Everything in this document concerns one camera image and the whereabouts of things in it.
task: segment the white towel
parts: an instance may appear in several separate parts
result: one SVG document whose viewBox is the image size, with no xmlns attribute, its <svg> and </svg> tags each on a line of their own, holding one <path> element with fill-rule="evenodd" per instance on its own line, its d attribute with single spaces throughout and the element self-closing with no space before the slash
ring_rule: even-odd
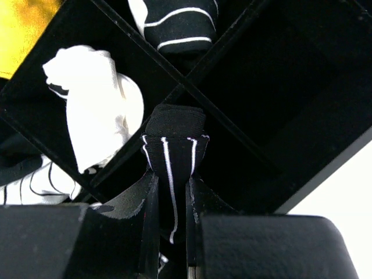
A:
<svg viewBox="0 0 372 279">
<path fill-rule="evenodd" d="M 67 126 L 78 171 L 104 167 L 142 124 L 140 89 L 116 72 L 109 52 L 86 45 L 60 49 L 43 69 L 48 85 L 68 91 Z"/>
<path fill-rule="evenodd" d="M 81 186 L 45 155 L 41 158 L 39 169 L 0 187 L 0 205 L 57 205 L 77 197 Z"/>
</svg>

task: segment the black fabric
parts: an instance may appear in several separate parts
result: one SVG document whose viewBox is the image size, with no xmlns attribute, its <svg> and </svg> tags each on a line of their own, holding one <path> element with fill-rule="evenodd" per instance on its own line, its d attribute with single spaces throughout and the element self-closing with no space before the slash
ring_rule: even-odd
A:
<svg viewBox="0 0 372 279">
<path fill-rule="evenodd" d="M 5 121 L 0 118 L 0 143 L 15 134 L 16 131 Z"/>
<path fill-rule="evenodd" d="M 0 168 L 3 167 L 10 167 L 12 164 L 10 163 L 9 159 L 0 155 Z"/>
<path fill-rule="evenodd" d="M 154 137 L 200 137 L 205 119 L 200 108 L 158 105 L 152 112 L 145 133 Z"/>
<path fill-rule="evenodd" d="M 51 90 L 52 92 L 57 94 L 57 96 L 63 99 L 66 99 L 67 96 L 69 95 L 69 90 L 64 90 L 62 86 L 50 84 L 48 87 L 49 87 L 49 90 Z"/>
<path fill-rule="evenodd" d="M 0 143 L 0 154 L 7 157 L 34 156 L 41 155 L 41 152 L 21 134 L 15 133 Z"/>
<path fill-rule="evenodd" d="M 5 86 L 7 82 L 8 82 L 7 79 L 0 77 L 0 91 L 1 89 L 3 89 L 3 87 Z"/>
<path fill-rule="evenodd" d="M 145 38 L 163 55 L 188 52 L 206 52 L 216 40 L 219 1 L 214 0 L 145 0 L 148 17 L 145 24 L 159 22 L 169 13 L 182 8 L 197 8 L 204 13 L 189 11 L 173 15 L 156 26 L 145 26 Z M 190 41 L 170 44 L 163 47 L 161 43 L 192 37 L 206 37 L 211 41 Z"/>
<path fill-rule="evenodd" d="M 129 218 L 142 208 L 151 186 L 158 186 L 158 180 L 152 170 L 147 170 L 130 188 L 104 203 L 96 211 L 110 218 Z"/>
<path fill-rule="evenodd" d="M 39 169 L 42 165 L 40 156 L 28 158 L 11 167 L 0 167 L 0 186 L 4 186 L 13 181 L 19 180 L 33 171 Z"/>
<path fill-rule="evenodd" d="M 159 177 L 160 232 L 165 239 L 170 239 L 174 229 L 173 187 L 178 217 L 174 243 L 185 239 L 185 183 L 193 173 L 193 148 L 195 171 L 208 144 L 209 137 L 203 135 L 204 122 L 205 115 L 201 109 L 159 105 L 145 129 L 148 134 L 143 136 L 145 145 L 142 150 Z"/>
</svg>

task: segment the black shelf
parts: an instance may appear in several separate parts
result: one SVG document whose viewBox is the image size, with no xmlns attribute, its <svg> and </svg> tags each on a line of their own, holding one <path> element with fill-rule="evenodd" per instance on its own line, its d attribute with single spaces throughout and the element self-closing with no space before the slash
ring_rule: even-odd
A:
<svg viewBox="0 0 372 279">
<path fill-rule="evenodd" d="M 13 78 L 0 81 L 0 116 L 105 202 L 143 175 L 140 136 L 156 105 L 201 107 L 207 185 L 238 210 L 274 212 L 372 126 L 371 22 L 348 0 L 226 1 L 219 39 L 184 70 L 141 37 L 127 1 L 67 0 Z M 109 51 L 145 103 L 142 127 L 95 176 L 77 171 L 65 103 L 41 67 L 77 44 Z"/>
</svg>

